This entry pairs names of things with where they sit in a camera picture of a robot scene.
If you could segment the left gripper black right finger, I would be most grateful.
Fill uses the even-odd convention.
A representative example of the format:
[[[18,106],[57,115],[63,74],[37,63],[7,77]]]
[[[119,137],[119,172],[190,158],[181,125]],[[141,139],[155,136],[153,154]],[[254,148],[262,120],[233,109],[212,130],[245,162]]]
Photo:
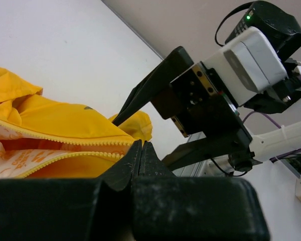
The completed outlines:
[[[242,178],[177,177],[145,142],[132,183],[136,240],[270,240],[258,195]]]

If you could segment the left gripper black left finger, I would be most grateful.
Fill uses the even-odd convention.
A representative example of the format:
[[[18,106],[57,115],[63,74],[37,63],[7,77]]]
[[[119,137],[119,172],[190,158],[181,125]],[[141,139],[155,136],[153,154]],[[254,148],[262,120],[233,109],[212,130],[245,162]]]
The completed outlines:
[[[0,240],[133,240],[130,188],[142,142],[97,178],[0,179]]]

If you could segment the yellow hooded jacket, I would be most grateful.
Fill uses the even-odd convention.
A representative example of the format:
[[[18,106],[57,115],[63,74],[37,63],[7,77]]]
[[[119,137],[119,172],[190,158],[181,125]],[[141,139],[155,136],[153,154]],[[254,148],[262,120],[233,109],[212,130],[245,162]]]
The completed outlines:
[[[0,68],[0,179],[97,177],[133,142],[152,137],[145,112],[115,126],[86,105],[50,100],[42,92]]]

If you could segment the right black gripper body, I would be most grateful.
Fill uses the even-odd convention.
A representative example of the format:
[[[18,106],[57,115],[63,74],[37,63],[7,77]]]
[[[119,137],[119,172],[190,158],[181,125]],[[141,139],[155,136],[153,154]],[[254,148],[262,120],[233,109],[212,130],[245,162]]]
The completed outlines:
[[[151,103],[185,137],[198,132],[205,135],[179,146],[177,151],[235,153],[248,150],[252,141],[235,106],[224,92],[216,89],[201,63],[167,84]]]

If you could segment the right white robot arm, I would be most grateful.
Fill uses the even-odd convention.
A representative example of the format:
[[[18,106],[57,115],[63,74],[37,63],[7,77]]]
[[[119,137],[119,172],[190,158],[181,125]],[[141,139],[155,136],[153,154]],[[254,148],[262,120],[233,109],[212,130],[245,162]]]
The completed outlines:
[[[292,54],[301,47],[296,18],[266,1],[244,11],[224,44],[194,63],[174,49],[130,93],[113,123],[118,126],[151,103],[188,139],[163,158],[177,176],[245,175],[253,166],[301,155],[301,121],[253,135],[238,109],[266,117],[301,100],[301,73]]]

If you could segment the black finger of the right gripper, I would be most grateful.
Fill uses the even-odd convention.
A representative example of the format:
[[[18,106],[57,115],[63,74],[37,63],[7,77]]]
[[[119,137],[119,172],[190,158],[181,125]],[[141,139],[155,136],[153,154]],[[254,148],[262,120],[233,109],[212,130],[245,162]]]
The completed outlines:
[[[162,160],[169,170],[192,165],[207,159],[247,150],[248,137],[204,138],[179,145]]]
[[[151,73],[132,89],[112,123],[118,126],[125,122],[193,64],[194,61],[184,47],[178,46],[175,48]]]

